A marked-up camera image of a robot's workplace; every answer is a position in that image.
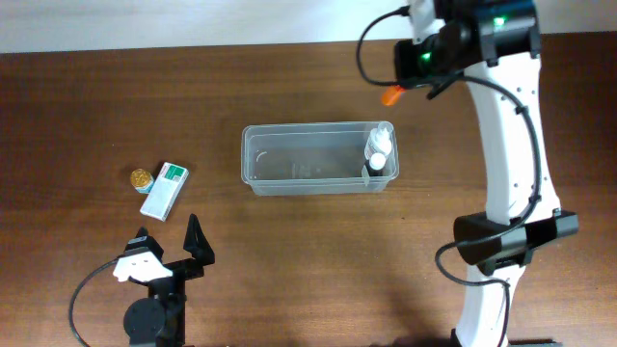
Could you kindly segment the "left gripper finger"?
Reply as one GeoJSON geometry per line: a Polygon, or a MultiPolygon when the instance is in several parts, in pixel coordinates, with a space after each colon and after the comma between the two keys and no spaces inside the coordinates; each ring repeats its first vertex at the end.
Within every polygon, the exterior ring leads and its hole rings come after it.
{"type": "Polygon", "coordinates": [[[152,252],[161,261],[164,250],[159,243],[149,235],[145,227],[140,227],[136,236],[128,241],[124,248],[123,255],[130,256],[142,252],[152,252]]]}
{"type": "Polygon", "coordinates": [[[183,249],[190,253],[200,265],[215,263],[215,253],[205,238],[199,219],[195,214],[189,216],[183,249]]]}

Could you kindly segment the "small jar gold lid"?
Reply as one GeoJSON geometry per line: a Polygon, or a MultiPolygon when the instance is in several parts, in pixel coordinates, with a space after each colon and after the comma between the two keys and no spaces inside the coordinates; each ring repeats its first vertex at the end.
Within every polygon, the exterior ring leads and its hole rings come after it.
{"type": "Polygon", "coordinates": [[[130,175],[130,182],[140,194],[148,194],[154,184],[152,174],[144,169],[136,169],[130,175]]]}

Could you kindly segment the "orange tube white cap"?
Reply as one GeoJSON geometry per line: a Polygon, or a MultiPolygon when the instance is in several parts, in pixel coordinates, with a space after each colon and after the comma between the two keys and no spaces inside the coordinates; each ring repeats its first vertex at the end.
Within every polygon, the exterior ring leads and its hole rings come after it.
{"type": "Polygon", "coordinates": [[[394,106],[405,92],[406,89],[401,86],[390,86],[382,94],[381,102],[388,107],[394,106]]]}

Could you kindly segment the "white spray bottle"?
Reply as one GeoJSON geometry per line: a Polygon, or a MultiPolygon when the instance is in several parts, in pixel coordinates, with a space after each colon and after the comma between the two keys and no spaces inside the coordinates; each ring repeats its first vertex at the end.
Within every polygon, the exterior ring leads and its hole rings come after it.
{"type": "Polygon", "coordinates": [[[369,160],[376,153],[389,158],[392,152],[392,133],[393,125],[387,121],[381,121],[375,128],[372,128],[364,147],[364,159],[369,160]]]}

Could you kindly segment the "dark bottle white cap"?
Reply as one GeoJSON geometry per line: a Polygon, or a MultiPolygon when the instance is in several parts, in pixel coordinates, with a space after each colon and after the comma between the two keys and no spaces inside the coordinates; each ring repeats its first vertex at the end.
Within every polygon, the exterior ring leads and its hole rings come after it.
{"type": "Polygon", "coordinates": [[[383,175],[384,167],[387,163],[387,157],[376,152],[370,156],[362,167],[362,179],[365,186],[367,186],[372,177],[379,177],[383,175]]]}

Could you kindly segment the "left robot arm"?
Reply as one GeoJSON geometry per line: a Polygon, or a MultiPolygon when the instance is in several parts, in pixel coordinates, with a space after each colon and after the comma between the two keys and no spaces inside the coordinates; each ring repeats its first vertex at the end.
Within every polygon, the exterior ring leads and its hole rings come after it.
{"type": "Polygon", "coordinates": [[[148,289],[148,295],[131,304],[123,317],[131,346],[178,347],[186,343],[186,282],[201,278],[204,268],[215,263],[215,253],[195,214],[189,216],[183,250],[191,256],[163,263],[162,247],[144,227],[127,243],[114,276],[148,289]]]}

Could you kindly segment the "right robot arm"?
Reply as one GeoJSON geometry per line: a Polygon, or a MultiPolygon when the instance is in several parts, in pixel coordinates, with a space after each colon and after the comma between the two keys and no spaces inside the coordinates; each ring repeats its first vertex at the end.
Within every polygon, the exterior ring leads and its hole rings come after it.
{"type": "Polygon", "coordinates": [[[481,212],[454,222],[467,265],[455,346],[504,346],[516,286],[534,253],[578,230],[550,178],[539,105],[541,38],[531,1],[413,1],[411,40],[395,47],[400,87],[469,87],[487,176],[481,212]]]}

